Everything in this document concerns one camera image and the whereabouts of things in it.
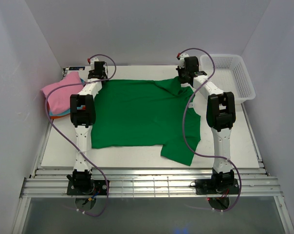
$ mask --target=white plastic basket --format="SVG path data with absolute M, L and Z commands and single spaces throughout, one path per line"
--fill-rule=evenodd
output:
M 235 103 L 241 104 L 255 98 L 255 91 L 244 61 L 239 55 L 211 55 L 215 63 L 215 74 L 211 81 L 225 92 L 233 92 Z M 213 72 L 211 59 L 200 57 L 200 65 L 208 75 Z

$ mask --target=cable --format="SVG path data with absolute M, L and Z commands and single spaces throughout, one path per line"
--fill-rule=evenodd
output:
M 99 194 L 99 192 L 97 192 L 96 194 L 94 194 L 93 196 L 91 196 L 91 198 L 93 199 L 94 197 L 96 197 Z
M 116 63 L 113 61 L 112 58 L 110 58 L 109 56 L 107 55 L 103 55 L 103 54 L 97 54 L 97 55 L 93 55 L 91 58 L 95 57 L 95 56 L 104 56 L 104 57 L 107 57 L 109 58 L 113 65 L 114 65 L 114 72 L 112 74 L 112 76 L 110 78 L 107 78 L 107 79 L 99 79 L 99 80 L 95 80 L 95 81 L 92 81 L 92 82 L 85 82 L 84 84 L 91 84 L 91 83 L 95 83 L 95 82 L 101 82 L 101 81 L 106 81 L 106 80 L 110 80 L 111 78 L 113 78 L 113 76 L 116 74 L 116 71 L 117 71 L 117 66 L 116 66 Z M 106 183 L 106 186 L 107 186 L 107 197 L 106 197 L 106 202 L 105 202 L 105 206 L 104 208 L 102 209 L 102 211 L 98 214 L 92 214 L 92 213 L 89 213 L 89 212 L 85 212 L 85 211 L 82 211 L 83 213 L 87 214 L 87 215 L 90 215 L 90 216 L 93 216 L 93 217 L 98 217 L 100 216 L 106 209 L 107 207 L 107 203 L 108 203 L 108 197 L 109 197 L 109 184 L 108 184 L 108 181 L 107 181 L 107 178 L 106 178 L 106 175 L 104 174 L 104 172 L 99 168 L 97 167 L 94 163 L 92 163 L 85 155 L 84 153 L 79 149 L 79 147 L 73 143 L 68 137 L 66 137 L 54 124 L 53 124 L 53 121 L 51 120 L 50 118 L 50 115 L 49 115 L 49 112 L 48 112 L 48 99 L 49 99 L 49 96 L 54 92 L 56 91 L 57 89 L 60 89 L 60 88 L 64 88 L 64 87 L 68 87 L 68 86 L 75 86 L 75 85 L 81 85 L 81 83 L 76 83 L 76 84 L 66 84 L 66 85 L 62 85 L 62 86 L 59 86 L 55 89 L 53 89 L 51 92 L 49 92 L 49 94 L 46 96 L 45 98 L 45 114 L 50 122 L 50 124 L 54 127 L 54 129 L 59 133 L 61 134 L 70 144 L 72 144 L 77 150 L 78 152 L 84 157 L 84 159 L 90 163 L 95 169 L 97 169 L 104 177 L 105 179 L 105 183 Z
M 225 193 L 223 193 L 222 196 L 221 197 L 218 197 L 217 199 L 224 199 L 224 198 L 226 198 L 227 195 L 228 195 L 228 193 L 229 193 L 229 189 L 227 189 L 227 191 Z
M 206 52 L 205 50 L 202 50 L 202 49 L 199 49 L 199 48 L 188 48 L 188 49 L 185 49 L 185 50 L 183 50 L 183 51 L 181 51 L 178 55 L 177 55 L 177 57 L 179 57 L 182 53 L 184 53 L 184 52 L 186 52 L 186 51 L 188 51 L 188 50 L 199 50 L 199 51 L 202 51 L 202 52 L 204 52 L 210 59 L 211 59 L 211 61 L 212 61 L 212 64 L 213 64 L 213 72 L 212 72 L 212 74 L 208 77 L 208 79 L 206 79 L 203 83 L 202 83 L 202 85 L 200 85 L 199 86 L 199 88 L 198 89 L 196 89 L 195 91 L 194 91 L 194 93 L 190 96 L 190 98 L 189 98 L 189 100 L 188 100 L 188 102 L 187 102 L 187 105 L 186 105 L 186 107 L 185 107 L 185 110 L 184 110 L 184 114 L 183 114 L 183 120 L 182 120 L 182 132 L 183 132 L 183 138 L 184 138 L 184 142 L 185 142 L 185 144 L 186 144 L 186 146 L 188 147 L 188 149 L 191 151 L 191 152 L 193 152 L 195 155 L 198 155 L 198 156 L 200 156 L 200 157 L 207 157 L 207 158 L 221 158 L 221 159 L 225 159 L 225 160 L 227 160 L 234 168 L 235 168 L 235 170 L 236 170 L 236 172 L 237 172 L 237 175 L 238 175 L 238 178 L 239 178 L 239 183 L 240 183 L 240 187 L 239 187 L 239 192 L 238 192 L 238 195 L 237 195 L 237 198 L 236 198 L 236 200 L 235 200 L 235 202 L 230 206 L 230 207 L 228 207 L 226 210 L 218 210 L 218 209 L 215 209 L 216 211 L 219 211 L 219 212 L 223 212 L 223 211 L 229 211 L 229 210 L 231 210 L 235 205 L 236 205 L 236 203 L 238 202 L 238 200 L 239 200 L 239 198 L 240 198 L 240 194 L 241 194 L 241 189 L 242 189 L 242 181 L 241 181 L 241 176 L 240 176 L 240 173 L 239 173 L 239 171 L 238 171 L 238 169 L 237 169 L 237 167 L 235 166 L 235 164 L 230 160 L 230 159 L 228 159 L 228 158 L 226 158 L 226 157 L 223 157 L 223 156 L 208 156 L 208 155 L 201 155 L 201 154 L 199 154 L 199 153 L 197 153 L 196 151 L 194 151 L 190 146 L 189 146 L 189 144 L 188 144 L 188 142 L 187 142 L 187 139 L 186 139 L 186 135 L 185 135 L 185 118 L 186 118 L 186 113 L 187 113 L 187 110 L 188 110 L 188 107 L 189 107 L 189 104 L 190 104 L 190 102 L 192 101 L 192 99 L 194 98 L 194 96 L 195 96 L 195 94 L 212 78 L 212 76 L 215 74 L 215 63 L 214 63 L 214 61 L 213 61 L 213 59 L 212 59 L 212 57 L 210 56 L 210 54 L 208 53 L 208 52 Z M 191 207 L 191 208 L 195 208 L 195 209 L 206 209 L 206 208 L 199 208 L 199 207 Z

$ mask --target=white tabletop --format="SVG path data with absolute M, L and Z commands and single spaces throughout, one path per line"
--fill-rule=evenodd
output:
M 175 68 L 176 66 L 118 66 L 113 79 L 169 79 L 177 76 Z M 88 70 L 89 68 L 79 71 L 80 77 L 84 80 L 87 80 Z M 113 67 L 109 67 L 109 73 L 113 73 Z M 207 101 L 198 92 L 193 104 L 196 113 L 202 117 L 201 141 L 196 152 L 213 155 L 213 136 L 205 119 Z M 237 120 L 230 137 L 231 160 L 238 168 L 258 168 L 257 156 L 241 105 L 236 105 L 236 117 Z M 75 142 L 74 126 L 69 116 L 55 119 L 54 124 Z M 190 167 L 185 166 L 161 157 L 161 148 L 162 145 L 91 149 L 89 159 L 101 168 L 212 168 L 213 166 L 213 159 L 199 156 L 194 156 Z M 44 168 L 72 168 L 74 163 L 75 148 L 52 128 L 41 166 Z

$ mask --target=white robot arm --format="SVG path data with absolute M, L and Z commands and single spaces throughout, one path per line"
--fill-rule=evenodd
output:
M 91 131 L 96 120 L 94 98 L 102 89 L 102 82 L 98 80 L 107 78 L 105 62 L 99 61 L 98 58 L 92 58 L 89 62 L 91 70 L 89 71 L 88 82 L 91 83 L 86 84 L 78 94 L 70 97 L 70 119 L 74 125 L 76 145 L 86 157 L 88 157 L 88 152 L 92 147 Z M 80 152 L 76 152 L 73 176 L 68 175 L 67 178 L 74 188 L 81 192 L 87 192 L 92 187 L 91 175 L 91 164 L 84 159 Z
M 195 89 L 198 89 L 200 85 L 202 85 L 206 81 L 206 78 L 201 77 L 195 77 L 194 78 L 194 85 L 193 87 Z M 208 81 L 200 90 L 199 92 L 204 96 L 206 100 L 208 100 L 208 97 L 211 95 L 223 95 L 224 91 L 219 89 L 215 84 L 213 84 L 211 81 Z M 231 128 L 224 128 L 220 131 L 216 130 L 215 128 L 211 128 L 213 133 L 213 139 L 214 139 L 214 155 L 216 156 L 223 156 L 227 159 L 230 159 L 230 134 L 231 134 Z M 221 158 L 214 159 L 213 169 L 217 172 L 229 172 L 232 170 L 231 164 Z
M 177 67 L 181 83 L 189 83 L 198 89 L 206 80 L 207 74 L 199 71 L 197 57 L 190 57 L 187 53 L 178 55 L 180 65 Z M 211 127 L 214 139 L 214 155 L 227 158 L 215 158 L 211 181 L 202 187 L 225 190 L 232 187 L 236 180 L 230 159 L 230 134 L 233 123 L 236 121 L 235 100 L 231 92 L 224 92 L 211 81 L 199 90 L 207 100 L 207 123 Z

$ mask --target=green t-shirt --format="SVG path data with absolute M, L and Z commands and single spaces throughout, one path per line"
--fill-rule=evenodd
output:
M 185 106 L 193 94 L 178 78 L 111 80 L 103 85 L 94 104 L 96 122 L 92 148 L 163 145 L 161 156 L 190 166 L 194 154 L 182 135 Z M 193 150 L 200 141 L 200 116 L 187 110 L 186 138 Z

